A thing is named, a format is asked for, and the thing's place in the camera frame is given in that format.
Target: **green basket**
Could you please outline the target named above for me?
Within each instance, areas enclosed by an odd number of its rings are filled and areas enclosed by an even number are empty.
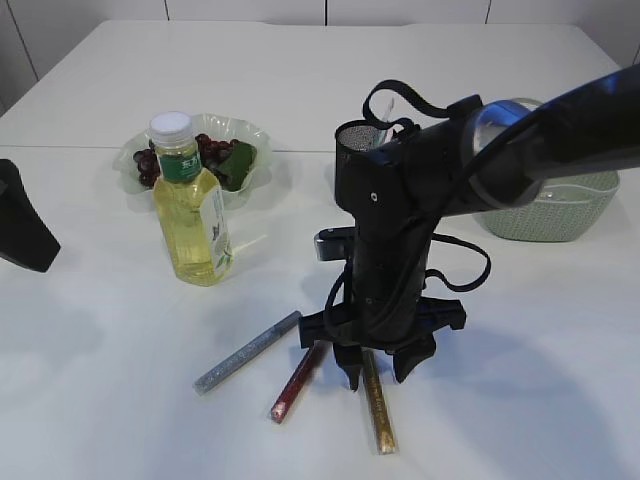
[[[549,180],[523,208],[479,214],[491,233],[509,240],[570,242],[595,223],[620,185],[617,172]]]

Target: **bottle cap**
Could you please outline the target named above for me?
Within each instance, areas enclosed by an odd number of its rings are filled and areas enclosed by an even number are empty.
[[[194,142],[191,117],[183,112],[165,112],[151,120],[151,140],[160,147],[179,147]]]

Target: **cable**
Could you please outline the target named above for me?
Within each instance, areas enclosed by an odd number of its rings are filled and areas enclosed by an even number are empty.
[[[322,311],[322,321],[324,323],[324,328],[329,335],[333,338],[340,337],[340,330],[333,323],[331,323],[331,314],[330,310],[333,307],[333,302],[336,299],[336,295],[338,295],[338,290],[342,284],[344,284],[345,272],[343,271],[338,278],[336,279],[333,287],[331,287],[331,291],[329,291],[329,296],[327,297],[327,301],[324,304],[324,310]]]
[[[400,278],[396,283],[396,286],[391,294],[391,297],[383,307],[382,311],[376,315],[373,320],[369,323],[369,331],[375,331],[380,326],[382,326],[389,316],[389,314],[398,306],[400,301],[400,297],[404,289],[406,288],[407,283],[409,282],[409,277],[411,276],[411,272],[413,270],[413,266],[420,261],[420,255],[422,255],[422,251],[424,249],[424,245],[429,242],[429,238],[433,234],[434,230],[438,226],[440,219],[444,215],[446,208],[449,203],[455,198],[456,194],[460,190],[460,188],[471,178],[478,170],[484,167],[488,162],[490,162],[494,157],[494,154],[502,149],[507,143],[513,140],[515,137],[519,136],[533,125],[535,125],[539,120],[538,111],[534,111],[520,120],[518,123],[514,124],[510,128],[504,130],[500,135],[498,135],[489,145],[487,145],[480,153],[478,153],[463,169],[453,186],[449,189],[447,194],[442,197],[433,213],[430,214],[429,218],[425,220],[428,223],[422,227],[424,233],[421,237],[421,241],[417,243],[417,245],[422,245],[422,248],[417,247],[412,252],[411,256],[405,263],[405,266],[400,274]]]

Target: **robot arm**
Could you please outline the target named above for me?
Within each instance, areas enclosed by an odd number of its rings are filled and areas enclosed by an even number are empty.
[[[448,120],[422,130],[408,119],[381,122],[368,102],[382,88]],[[434,354],[435,330],[464,327],[459,301],[421,297],[430,242],[443,240],[434,233],[443,216],[526,205],[548,178],[640,166],[640,66],[534,112],[510,101],[483,106],[477,96],[438,109],[396,81],[379,84],[363,112],[365,121],[336,132],[336,202],[355,227],[316,237],[320,259],[344,259],[346,267],[325,310],[300,321],[302,346],[332,341],[354,390],[361,347],[392,355],[403,381]],[[378,129],[392,124],[404,127],[398,137],[371,148]],[[334,305],[343,284],[343,302]]]

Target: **black object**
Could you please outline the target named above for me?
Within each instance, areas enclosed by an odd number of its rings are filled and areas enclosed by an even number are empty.
[[[378,120],[369,108],[378,90],[392,90],[422,113],[448,120],[420,129],[408,118]],[[363,106],[364,120],[336,131],[336,203],[355,228],[316,236],[320,260],[344,259],[325,309],[299,322],[302,347],[330,340],[336,361],[357,389],[361,346],[393,356],[403,381],[435,352],[433,332],[464,327],[460,302],[421,297],[435,276],[454,291],[480,286],[489,275],[456,286],[426,270],[432,240],[475,245],[434,233],[443,216],[513,208],[533,201],[548,178],[640,166],[640,66],[594,81],[534,112],[514,102],[483,106],[478,96],[436,108],[406,84],[381,82]],[[403,129],[376,146],[380,130]],[[503,131],[492,131],[502,125]],[[491,140],[483,143],[482,139]],[[344,286],[343,302],[334,305]]]
[[[42,223],[11,160],[0,159],[0,257],[46,272],[60,244]]]

